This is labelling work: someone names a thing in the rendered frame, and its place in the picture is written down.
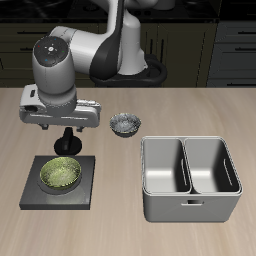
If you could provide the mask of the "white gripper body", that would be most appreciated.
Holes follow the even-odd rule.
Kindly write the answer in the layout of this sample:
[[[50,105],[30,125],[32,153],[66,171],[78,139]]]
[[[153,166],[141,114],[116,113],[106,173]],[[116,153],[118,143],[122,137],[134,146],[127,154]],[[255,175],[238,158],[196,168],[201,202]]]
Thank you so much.
[[[101,105],[96,101],[77,100],[74,111],[54,117],[47,113],[43,104],[21,106],[19,116],[22,122],[28,124],[48,124],[67,127],[91,127],[95,128],[100,123]]]

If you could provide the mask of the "round black stove knob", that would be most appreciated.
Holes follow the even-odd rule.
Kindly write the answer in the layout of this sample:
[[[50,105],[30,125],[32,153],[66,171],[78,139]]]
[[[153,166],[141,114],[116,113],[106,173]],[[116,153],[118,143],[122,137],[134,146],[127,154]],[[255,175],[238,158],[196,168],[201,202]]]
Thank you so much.
[[[66,127],[63,136],[54,144],[54,150],[57,155],[76,155],[82,149],[81,140],[73,135],[73,129]]]

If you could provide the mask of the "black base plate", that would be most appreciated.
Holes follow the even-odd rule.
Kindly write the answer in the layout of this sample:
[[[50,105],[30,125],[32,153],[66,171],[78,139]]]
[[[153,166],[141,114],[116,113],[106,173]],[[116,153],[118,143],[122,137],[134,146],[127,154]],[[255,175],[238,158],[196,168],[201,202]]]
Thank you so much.
[[[153,54],[146,54],[146,69],[134,75],[116,74],[107,80],[91,77],[99,88],[157,88],[167,78],[166,67]]]

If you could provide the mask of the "green bowl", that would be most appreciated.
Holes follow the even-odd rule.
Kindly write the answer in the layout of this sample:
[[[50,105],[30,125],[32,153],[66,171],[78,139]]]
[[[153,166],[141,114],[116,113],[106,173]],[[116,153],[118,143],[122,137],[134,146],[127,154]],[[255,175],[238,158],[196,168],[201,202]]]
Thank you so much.
[[[71,189],[79,180],[82,167],[71,157],[57,157],[46,162],[40,170],[40,181],[56,191]]]

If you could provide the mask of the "dark grey stove plate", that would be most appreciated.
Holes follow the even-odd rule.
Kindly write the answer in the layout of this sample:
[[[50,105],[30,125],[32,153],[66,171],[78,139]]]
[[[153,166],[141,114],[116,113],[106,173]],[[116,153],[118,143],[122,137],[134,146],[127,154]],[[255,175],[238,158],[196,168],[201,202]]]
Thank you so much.
[[[74,156],[81,166],[75,184],[65,190],[47,187],[40,179],[40,170],[54,156],[36,156],[30,169],[21,200],[21,210],[89,210],[91,204],[95,157]]]

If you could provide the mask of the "white two-bin basket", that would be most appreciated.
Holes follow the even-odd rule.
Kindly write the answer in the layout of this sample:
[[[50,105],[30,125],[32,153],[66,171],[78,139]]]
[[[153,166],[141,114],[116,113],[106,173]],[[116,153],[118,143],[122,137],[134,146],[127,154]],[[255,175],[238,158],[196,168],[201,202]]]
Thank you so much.
[[[149,222],[225,222],[243,192],[218,136],[145,136],[141,165]]]

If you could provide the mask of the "grey speckled bowl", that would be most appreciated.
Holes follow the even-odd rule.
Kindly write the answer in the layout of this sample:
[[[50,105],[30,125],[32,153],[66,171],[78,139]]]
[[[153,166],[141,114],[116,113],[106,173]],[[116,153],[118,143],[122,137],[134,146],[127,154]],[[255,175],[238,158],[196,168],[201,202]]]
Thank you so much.
[[[137,133],[141,120],[134,114],[119,113],[110,119],[109,125],[117,136],[128,138]]]

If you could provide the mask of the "dark kitchen cupboards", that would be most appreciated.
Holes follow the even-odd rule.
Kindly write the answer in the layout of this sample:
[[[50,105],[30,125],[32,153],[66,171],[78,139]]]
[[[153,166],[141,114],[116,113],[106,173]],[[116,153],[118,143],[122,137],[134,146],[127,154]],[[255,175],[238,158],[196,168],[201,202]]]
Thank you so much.
[[[256,0],[165,0],[129,9],[142,24],[141,48],[167,69],[160,87],[256,87]],[[34,43],[56,26],[103,34],[108,13],[91,0],[0,0],[0,87],[34,81]],[[79,87],[96,87],[77,74]]]

